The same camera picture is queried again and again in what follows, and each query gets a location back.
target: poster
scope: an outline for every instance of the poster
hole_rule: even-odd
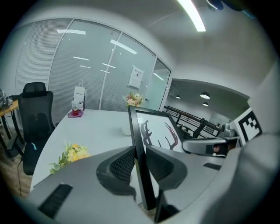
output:
[[[168,117],[137,112],[141,137],[146,151],[147,145],[184,152],[181,140]]]
[[[144,71],[133,66],[128,85],[139,89],[142,82],[143,74]]]

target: glass wall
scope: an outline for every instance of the glass wall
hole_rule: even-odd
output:
[[[52,64],[49,90],[53,92],[52,119],[59,122],[71,109],[75,86],[87,89],[86,108],[99,107],[106,66],[119,31],[98,24],[73,21],[64,34]]]
[[[155,58],[156,56],[141,44],[126,35],[122,35],[116,43],[108,69],[101,110],[127,111],[123,96],[130,92],[137,92],[144,96]],[[140,70],[143,73],[139,88],[132,86],[131,73],[133,70]]]
[[[149,84],[146,86],[147,91],[144,97],[144,108],[159,110],[169,76],[170,70],[157,59]]]
[[[164,65],[158,68],[160,64],[146,47],[110,27],[76,19],[45,20],[34,23],[26,38],[15,87],[21,93],[28,82],[44,82],[54,94],[54,123],[70,111],[81,79],[87,89],[86,109],[127,111],[123,96],[133,92],[149,99],[144,107],[158,110],[170,74]],[[137,79],[134,71],[141,73]]]

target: cable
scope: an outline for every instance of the cable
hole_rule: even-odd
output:
[[[19,183],[19,192],[21,194],[21,181],[20,181],[20,178],[19,178],[19,171],[18,171],[19,164],[17,165],[17,177],[18,177],[18,183]]]
[[[10,110],[10,116],[8,116],[7,114],[6,114],[6,110]],[[10,108],[7,108],[5,111],[4,111],[4,114],[7,116],[7,117],[11,117],[12,115],[13,115],[13,111],[10,109]]]

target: green leaves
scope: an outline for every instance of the green leaves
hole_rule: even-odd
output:
[[[58,171],[61,168],[61,166],[59,164],[56,164],[56,163],[50,163],[50,165],[53,165],[53,168],[51,169],[51,172],[52,172],[52,170]]]
[[[55,174],[56,173],[56,170],[51,168],[51,170],[49,171],[51,174]]]

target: black office chair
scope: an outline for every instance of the black office chair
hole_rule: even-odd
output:
[[[52,103],[53,93],[47,91],[42,82],[27,83],[19,95],[18,106],[27,143],[22,156],[26,175],[33,175],[41,151],[55,129],[51,116]]]

